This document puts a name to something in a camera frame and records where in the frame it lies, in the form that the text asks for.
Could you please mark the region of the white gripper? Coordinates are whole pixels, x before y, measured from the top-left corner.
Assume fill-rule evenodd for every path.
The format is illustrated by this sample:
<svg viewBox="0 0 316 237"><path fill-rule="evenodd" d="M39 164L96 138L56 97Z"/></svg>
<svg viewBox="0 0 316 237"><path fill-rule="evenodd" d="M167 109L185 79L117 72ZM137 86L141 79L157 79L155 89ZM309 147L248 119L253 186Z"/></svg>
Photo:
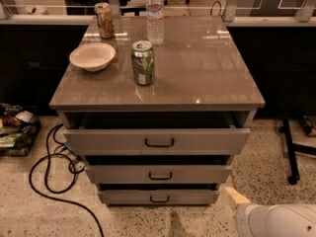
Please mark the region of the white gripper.
<svg viewBox="0 0 316 237"><path fill-rule="evenodd" d="M259 205L225 187L240 237L316 237L315 204Z"/></svg>

